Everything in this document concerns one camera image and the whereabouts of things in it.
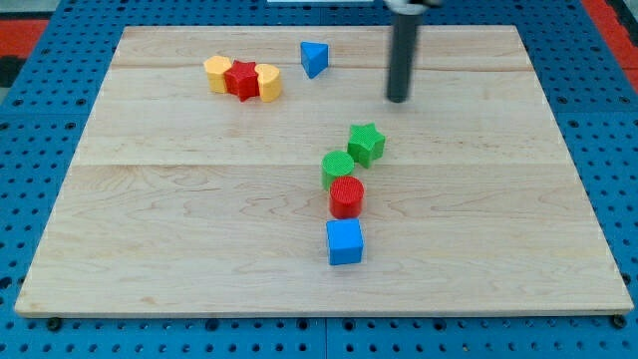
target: wooden board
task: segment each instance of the wooden board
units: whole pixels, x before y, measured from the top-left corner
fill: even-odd
[[[331,46],[308,80],[299,42]],[[424,27],[411,101],[389,29],[128,28],[16,304],[33,317],[501,316],[633,307],[513,27]],[[201,63],[284,94],[212,94]],[[386,152],[364,261],[331,267],[320,163],[351,124]]]

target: red cylinder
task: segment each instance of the red cylinder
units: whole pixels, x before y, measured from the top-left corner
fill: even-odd
[[[351,176],[335,179],[330,185],[330,212],[337,219],[356,218],[361,214],[363,184]]]

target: star-shaped block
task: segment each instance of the star-shaped block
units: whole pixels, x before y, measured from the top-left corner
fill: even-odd
[[[366,169],[373,160],[381,158],[385,144],[386,137],[377,131],[375,124],[350,127],[348,154]]]
[[[236,95],[241,102],[250,97],[259,96],[256,65],[254,62],[244,63],[235,60],[230,70],[223,74],[226,80],[226,90],[228,93]]]

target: yellow block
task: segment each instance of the yellow block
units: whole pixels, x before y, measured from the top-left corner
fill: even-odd
[[[255,66],[259,97],[263,102],[272,102],[281,94],[281,76],[279,69],[268,64]]]
[[[225,94],[227,92],[226,81],[223,78],[223,73],[228,71],[230,67],[232,67],[230,59],[225,56],[213,56],[204,61],[203,68],[206,71],[211,91],[220,94]]]

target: red star block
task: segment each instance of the red star block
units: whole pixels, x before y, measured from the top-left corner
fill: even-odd
[[[235,60],[230,70],[223,74],[228,93],[236,95],[241,102],[246,101],[247,98],[259,96],[255,65],[254,62],[243,63]]]

